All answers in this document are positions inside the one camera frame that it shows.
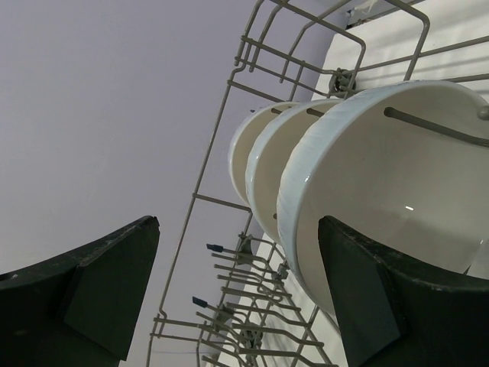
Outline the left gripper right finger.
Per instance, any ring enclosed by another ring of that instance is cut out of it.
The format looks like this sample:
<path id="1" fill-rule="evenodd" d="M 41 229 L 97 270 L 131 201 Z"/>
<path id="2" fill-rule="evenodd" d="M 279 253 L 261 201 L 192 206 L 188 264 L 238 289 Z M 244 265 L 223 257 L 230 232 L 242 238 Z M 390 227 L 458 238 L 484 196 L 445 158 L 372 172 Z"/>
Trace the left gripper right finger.
<path id="1" fill-rule="evenodd" d="M 486 366 L 488 282 L 425 263 L 332 216 L 318 226 L 349 366 Z"/>

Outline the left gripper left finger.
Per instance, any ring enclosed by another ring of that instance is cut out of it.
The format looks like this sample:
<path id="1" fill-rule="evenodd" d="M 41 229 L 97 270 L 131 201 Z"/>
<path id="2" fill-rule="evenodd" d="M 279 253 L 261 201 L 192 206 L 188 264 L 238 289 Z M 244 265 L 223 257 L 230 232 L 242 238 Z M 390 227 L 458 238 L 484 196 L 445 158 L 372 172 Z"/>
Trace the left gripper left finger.
<path id="1" fill-rule="evenodd" d="M 144 216 L 1 276 L 3 366 L 117 366 L 128 357 L 160 238 Z"/>

